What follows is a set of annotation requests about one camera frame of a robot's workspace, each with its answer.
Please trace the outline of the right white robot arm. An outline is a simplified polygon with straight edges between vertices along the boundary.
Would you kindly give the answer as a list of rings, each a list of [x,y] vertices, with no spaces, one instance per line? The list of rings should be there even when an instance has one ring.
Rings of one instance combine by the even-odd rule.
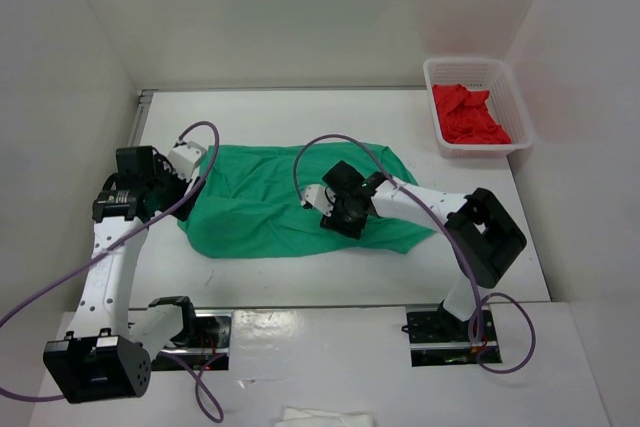
[[[412,185],[376,172],[365,178],[341,161],[320,184],[309,185],[302,204],[322,214],[321,227],[359,239],[373,217],[409,222],[442,234],[463,276],[442,302],[440,333],[461,339],[473,326],[477,305],[497,286],[527,246],[510,214],[489,190],[456,194]]]

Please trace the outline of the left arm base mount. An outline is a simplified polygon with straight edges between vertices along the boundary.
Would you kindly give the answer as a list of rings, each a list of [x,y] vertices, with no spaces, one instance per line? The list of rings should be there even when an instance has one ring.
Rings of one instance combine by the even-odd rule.
[[[153,372],[181,370],[181,360],[193,370],[227,370],[231,313],[196,311],[192,307],[155,305],[133,311],[129,339],[151,359]]]

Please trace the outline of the green tank top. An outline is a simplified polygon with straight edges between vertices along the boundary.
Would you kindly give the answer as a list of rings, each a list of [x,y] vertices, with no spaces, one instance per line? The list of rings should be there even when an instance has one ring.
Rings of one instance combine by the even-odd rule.
[[[362,174],[372,159],[352,143],[299,146],[211,147],[203,166],[207,181],[188,217],[180,223],[191,247],[215,259],[303,257],[349,248],[406,254],[433,235],[410,222],[371,218],[362,236],[351,239],[321,227],[316,210],[301,207],[295,189],[320,182],[337,162]]]

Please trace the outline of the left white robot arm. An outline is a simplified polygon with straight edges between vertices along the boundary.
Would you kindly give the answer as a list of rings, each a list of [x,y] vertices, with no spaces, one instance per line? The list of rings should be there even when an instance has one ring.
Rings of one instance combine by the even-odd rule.
[[[149,222],[168,214],[184,221],[202,184],[204,147],[179,141],[163,155],[151,146],[120,148],[115,173],[92,205],[94,254],[75,315],[43,361],[71,404],[142,396],[152,362],[167,346],[187,346],[199,322],[186,296],[153,300],[129,321],[134,274]]]

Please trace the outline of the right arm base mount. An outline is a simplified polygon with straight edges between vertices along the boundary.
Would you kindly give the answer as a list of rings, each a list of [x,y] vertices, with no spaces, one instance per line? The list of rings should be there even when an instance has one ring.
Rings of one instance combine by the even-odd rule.
[[[440,306],[409,308],[401,331],[409,341],[413,367],[475,365],[477,356],[488,364],[502,362],[498,337],[490,309],[483,310],[483,336],[471,343],[468,323],[461,322]]]

